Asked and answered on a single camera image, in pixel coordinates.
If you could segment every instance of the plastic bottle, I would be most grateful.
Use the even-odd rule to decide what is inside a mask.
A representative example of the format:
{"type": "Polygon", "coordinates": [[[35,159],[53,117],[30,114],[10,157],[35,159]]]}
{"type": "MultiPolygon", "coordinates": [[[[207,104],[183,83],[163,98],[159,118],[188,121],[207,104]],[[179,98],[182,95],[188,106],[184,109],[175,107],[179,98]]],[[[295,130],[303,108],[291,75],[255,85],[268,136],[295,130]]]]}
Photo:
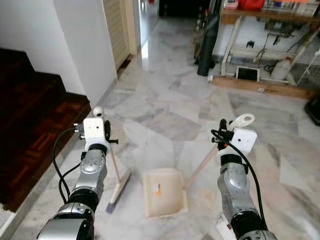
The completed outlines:
{"type": "Polygon", "coordinates": [[[286,57],[285,60],[279,61],[273,68],[271,77],[277,80],[284,80],[289,73],[291,67],[291,58],[286,57]]]}

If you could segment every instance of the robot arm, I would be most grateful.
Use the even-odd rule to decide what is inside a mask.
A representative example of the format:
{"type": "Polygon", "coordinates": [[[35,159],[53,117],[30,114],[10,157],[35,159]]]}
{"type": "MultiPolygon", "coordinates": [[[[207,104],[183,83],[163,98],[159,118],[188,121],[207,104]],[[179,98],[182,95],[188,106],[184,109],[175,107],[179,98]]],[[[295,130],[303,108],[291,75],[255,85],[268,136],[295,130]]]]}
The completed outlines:
{"type": "MultiPolygon", "coordinates": [[[[252,130],[236,128],[227,130],[226,120],[221,120],[219,135],[247,155],[257,138],[252,130]]],[[[276,240],[268,231],[250,196],[250,181],[247,177],[248,166],[242,157],[225,142],[218,142],[218,155],[221,161],[220,176],[217,184],[222,196],[223,213],[232,226],[237,240],[276,240]]]]}
{"type": "Polygon", "coordinates": [[[80,176],[65,205],[46,223],[39,240],[93,240],[95,211],[107,176],[105,124],[101,117],[83,121],[85,152],[81,156],[80,176]]]}

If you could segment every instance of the marble floor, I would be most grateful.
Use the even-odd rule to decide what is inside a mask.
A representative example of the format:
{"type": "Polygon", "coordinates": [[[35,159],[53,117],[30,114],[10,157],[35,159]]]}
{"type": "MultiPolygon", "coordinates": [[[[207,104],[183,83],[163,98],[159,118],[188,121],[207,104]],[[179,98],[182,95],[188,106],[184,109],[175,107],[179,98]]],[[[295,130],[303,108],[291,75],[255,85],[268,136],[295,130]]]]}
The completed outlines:
{"type": "Polygon", "coordinates": [[[139,2],[139,20],[140,20],[140,42],[143,46],[150,33],[158,22],[158,10],[160,1],[149,3],[149,0],[138,0],[139,2]]]}
{"type": "MultiPolygon", "coordinates": [[[[222,240],[222,201],[213,159],[187,192],[189,211],[166,218],[144,216],[143,174],[176,168],[185,181],[213,147],[210,129],[221,118],[243,113],[256,117],[249,128],[258,134],[249,155],[262,190],[266,222],[279,240],[320,240],[320,128],[305,114],[303,99],[215,87],[196,74],[192,20],[159,19],[150,36],[102,101],[111,122],[121,124],[128,144],[116,154],[120,173],[132,170],[113,214],[106,212],[115,187],[108,171],[95,213],[96,240],[222,240]]],[[[79,142],[62,165],[80,160],[79,142]]],[[[78,171],[68,176],[72,186],[78,171]]],[[[251,195],[257,203],[252,182],[251,195]]],[[[35,239],[63,204],[55,176],[12,240],[35,239]]]]}
{"type": "Polygon", "coordinates": [[[0,203],[0,236],[3,235],[8,225],[11,223],[12,219],[16,214],[9,210],[4,210],[3,205],[0,203]]]}

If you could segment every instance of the electrical cable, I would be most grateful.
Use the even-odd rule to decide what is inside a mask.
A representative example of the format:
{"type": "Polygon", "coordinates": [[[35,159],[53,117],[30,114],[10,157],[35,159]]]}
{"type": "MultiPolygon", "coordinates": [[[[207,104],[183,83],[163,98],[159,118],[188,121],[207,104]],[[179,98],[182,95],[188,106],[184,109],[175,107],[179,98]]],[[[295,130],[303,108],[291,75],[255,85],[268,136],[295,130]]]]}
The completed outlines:
{"type": "MultiPolygon", "coordinates": [[[[67,197],[70,196],[70,190],[69,190],[68,185],[67,185],[66,181],[64,180],[64,177],[62,176],[62,174],[61,174],[61,172],[60,172],[60,170],[59,170],[59,167],[58,167],[58,165],[57,165],[57,162],[56,162],[56,150],[57,150],[57,146],[58,146],[58,143],[59,143],[59,141],[60,141],[60,138],[61,138],[62,136],[64,136],[65,134],[67,134],[67,133],[69,133],[69,132],[74,132],[74,131],[75,131],[75,129],[74,129],[73,127],[68,128],[68,129],[62,131],[62,132],[58,135],[58,137],[56,138],[56,140],[55,140],[55,142],[54,142],[54,145],[53,145],[53,150],[52,150],[52,162],[53,162],[53,166],[54,166],[54,168],[55,168],[55,170],[56,170],[56,172],[57,172],[57,174],[58,174],[61,182],[63,183],[63,185],[64,185],[64,187],[65,187],[67,197]]],[[[64,195],[64,193],[63,193],[63,191],[62,191],[61,185],[59,185],[59,192],[60,192],[60,195],[61,195],[61,197],[62,197],[62,200],[63,200],[64,204],[66,204],[66,203],[67,203],[67,200],[66,200],[65,195],[64,195]]]]}
{"type": "Polygon", "coordinates": [[[263,67],[263,69],[264,69],[266,72],[268,72],[269,74],[271,74],[272,71],[274,70],[276,64],[277,64],[278,62],[279,62],[279,61],[277,60],[277,61],[275,61],[275,63],[272,64],[272,65],[265,65],[265,66],[263,67]]]}
{"type": "Polygon", "coordinates": [[[259,185],[259,181],[258,181],[258,178],[257,178],[257,175],[255,173],[254,168],[252,167],[252,165],[250,164],[250,162],[246,158],[246,156],[236,146],[234,146],[229,141],[225,140],[222,136],[219,135],[219,131],[212,129],[211,133],[218,140],[220,140],[221,142],[223,142],[225,144],[228,144],[231,148],[233,148],[242,157],[242,159],[245,161],[245,163],[248,165],[248,168],[250,169],[250,172],[252,173],[252,176],[253,176],[253,179],[254,179],[254,183],[255,183],[255,187],[256,187],[256,194],[257,194],[257,198],[258,198],[260,217],[261,217],[262,223],[264,224],[266,230],[268,230],[266,219],[265,219],[265,215],[264,215],[263,205],[262,205],[260,185],[259,185]]]}
{"type": "Polygon", "coordinates": [[[80,166],[81,162],[79,162],[77,165],[75,165],[73,168],[71,168],[70,170],[68,170],[65,174],[62,175],[62,178],[60,178],[59,180],[59,189],[62,188],[62,181],[65,180],[65,177],[71,173],[72,171],[74,171],[75,169],[77,169],[80,166]]]}
{"type": "Polygon", "coordinates": [[[263,57],[263,55],[265,53],[268,38],[269,38],[269,33],[266,35],[266,39],[265,39],[265,42],[264,42],[262,50],[260,50],[259,53],[257,54],[257,56],[258,56],[261,53],[261,56],[260,56],[260,59],[259,59],[259,63],[258,63],[258,68],[260,68],[260,62],[261,62],[261,59],[262,59],[262,57],[263,57]]]}
{"type": "Polygon", "coordinates": [[[291,47],[289,47],[289,49],[286,51],[287,53],[298,43],[300,43],[310,32],[307,32],[305,35],[303,35],[298,41],[296,41],[293,45],[291,45],[291,47]]]}

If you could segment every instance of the wooden staircase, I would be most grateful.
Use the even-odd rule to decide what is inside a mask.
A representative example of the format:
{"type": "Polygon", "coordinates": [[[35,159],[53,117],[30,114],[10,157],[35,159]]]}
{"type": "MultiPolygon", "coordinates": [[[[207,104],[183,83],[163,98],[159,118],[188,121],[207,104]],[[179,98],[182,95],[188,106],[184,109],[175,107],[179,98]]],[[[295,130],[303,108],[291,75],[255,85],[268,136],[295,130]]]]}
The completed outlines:
{"type": "Polygon", "coordinates": [[[36,72],[25,52],[2,48],[0,101],[0,202],[15,212],[51,164],[58,134],[91,108],[86,96],[66,92],[59,75],[36,72]]]}

